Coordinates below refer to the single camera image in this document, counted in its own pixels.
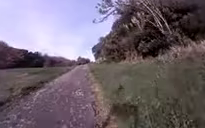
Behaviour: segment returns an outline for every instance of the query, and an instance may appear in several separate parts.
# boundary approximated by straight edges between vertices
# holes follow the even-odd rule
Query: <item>grass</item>
[[[205,57],[90,67],[119,128],[205,128]]]
[[[44,86],[72,67],[0,70],[0,107]]]

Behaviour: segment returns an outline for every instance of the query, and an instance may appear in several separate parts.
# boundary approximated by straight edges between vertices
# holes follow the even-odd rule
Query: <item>distant treeline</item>
[[[82,57],[79,57],[77,60],[69,60],[63,57],[42,55],[40,52],[13,48],[7,45],[7,43],[0,41],[0,69],[74,66],[89,62],[89,59]]]

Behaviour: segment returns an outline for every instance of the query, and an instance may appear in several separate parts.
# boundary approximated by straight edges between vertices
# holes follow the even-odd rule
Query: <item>grassy field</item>
[[[0,106],[43,87],[44,83],[71,69],[72,67],[0,70]]]
[[[119,128],[205,128],[205,59],[90,67]]]

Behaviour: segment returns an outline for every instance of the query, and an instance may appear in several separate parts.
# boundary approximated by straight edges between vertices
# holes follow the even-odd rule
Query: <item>cloud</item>
[[[96,1],[0,0],[0,40],[49,55],[93,60],[91,48],[112,19],[93,24]]]

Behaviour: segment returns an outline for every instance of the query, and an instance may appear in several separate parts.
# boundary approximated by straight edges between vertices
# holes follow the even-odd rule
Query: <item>dry grass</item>
[[[92,73],[90,73],[90,80],[92,82],[91,89],[95,96],[95,114],[96,114],[96,128],[117,128],[116,119],[110,114],[110,108],[107,99],[104,98],[104,94]]]
[[[197,42],[188,43],[186,47],[174,46],[167,53],[159,55],[158,61],[171,62],[176,59],[186,59],[189,57],[202,57],[205,56],[205,39]]]
[[[95,64],[91,70],[119,128],[205,128],[205,41],[175,47],[159,63]]]
[[[48,81],[68,72],[67,68],[24,68],[0,70],[0,107],[14,98],[27,95]]]

